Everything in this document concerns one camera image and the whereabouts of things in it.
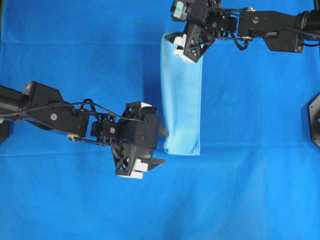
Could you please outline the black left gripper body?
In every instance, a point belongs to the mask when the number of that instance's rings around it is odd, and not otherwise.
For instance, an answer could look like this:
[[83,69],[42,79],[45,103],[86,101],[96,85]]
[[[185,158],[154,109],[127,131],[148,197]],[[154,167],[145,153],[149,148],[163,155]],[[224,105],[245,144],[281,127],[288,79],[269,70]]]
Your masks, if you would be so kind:
[[123,178],[142,179],[141,160],[153,158],[157,149],[160,120],[157,108],[144,103],[126,105],[122,118],[111,115],[93,122],[90,135],[101,145],[111,146],[115,174]]

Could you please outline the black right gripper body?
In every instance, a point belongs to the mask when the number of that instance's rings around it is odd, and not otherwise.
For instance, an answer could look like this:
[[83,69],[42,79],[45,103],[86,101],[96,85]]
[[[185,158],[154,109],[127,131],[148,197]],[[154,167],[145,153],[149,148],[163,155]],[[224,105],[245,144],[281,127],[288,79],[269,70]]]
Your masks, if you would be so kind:
[[215,42],[237,31],[238,19],[219,4],[188,4],[183,32],[183,60],[196,63]]

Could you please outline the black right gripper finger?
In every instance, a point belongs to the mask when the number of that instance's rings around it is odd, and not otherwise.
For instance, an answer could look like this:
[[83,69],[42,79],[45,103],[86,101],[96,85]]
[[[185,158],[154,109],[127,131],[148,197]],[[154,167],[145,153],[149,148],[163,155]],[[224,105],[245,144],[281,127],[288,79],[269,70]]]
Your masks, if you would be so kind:
[[181,58],[185,63],[195,63],[192,59],[188,58],[184,55],[184,48],[178,46],[174,51],[173,54],[179,58]]
[[165,39],[173,45],[184,47],[186,44],[187,35],[185,33],[170,33],[165,36]]

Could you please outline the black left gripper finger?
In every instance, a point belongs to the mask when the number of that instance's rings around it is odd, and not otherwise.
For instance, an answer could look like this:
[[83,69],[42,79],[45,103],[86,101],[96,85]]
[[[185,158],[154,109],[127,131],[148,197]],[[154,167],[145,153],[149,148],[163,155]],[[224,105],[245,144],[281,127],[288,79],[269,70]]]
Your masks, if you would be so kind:
[[169,136],[166,128],[163,127],[163,125],[161,123],[159,124],[158,135],[161,137],[168,137]]
[[166,162],[165,159],[160,159],[160,158],[150,158],[150,159],[143,158],[141,160],[141,167],[139,171],[140,172],[150,171],[153,168],[158,167],[165,162]]

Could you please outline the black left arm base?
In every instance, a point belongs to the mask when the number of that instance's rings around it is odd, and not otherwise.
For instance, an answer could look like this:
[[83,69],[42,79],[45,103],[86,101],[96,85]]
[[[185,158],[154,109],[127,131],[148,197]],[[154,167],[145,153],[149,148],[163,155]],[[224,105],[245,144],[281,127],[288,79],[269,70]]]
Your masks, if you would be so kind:
[[12,122],[9,120],[4,120],[0,124],[0,144],[2,144],[12,132]]

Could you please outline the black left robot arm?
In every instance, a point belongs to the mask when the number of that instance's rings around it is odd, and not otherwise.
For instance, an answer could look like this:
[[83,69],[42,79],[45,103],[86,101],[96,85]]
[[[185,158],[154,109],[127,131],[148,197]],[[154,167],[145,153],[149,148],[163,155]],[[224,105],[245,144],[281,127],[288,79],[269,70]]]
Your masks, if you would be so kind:
[[157,108],[138,101],[126,104],[119,115],[86,98],[64,101],[60,91],[31,81],[20,92],[0,87],[0,141],[10,134],[12,122],[25,120],[45,130],[64,134],[72,142],[110,146],[115,174],[142,179],[145,172],[162,165],[154,158],[160,136],[167,138]]

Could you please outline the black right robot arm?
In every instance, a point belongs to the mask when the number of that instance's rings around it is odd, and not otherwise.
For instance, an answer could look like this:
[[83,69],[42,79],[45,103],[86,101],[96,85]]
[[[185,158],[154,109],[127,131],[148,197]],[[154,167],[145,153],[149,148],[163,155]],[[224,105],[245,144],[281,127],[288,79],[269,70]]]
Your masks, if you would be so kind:
[[215,0],[176,0],[170,11],[173,21],[186,26],[164,38],[176,46],[174,55],[187,63],[198,62],[216,40],[232,40],[243,51],[261,38],[270,51],[287,53],[320,44],[319,9],[290,15],[252,7],[222,8]]

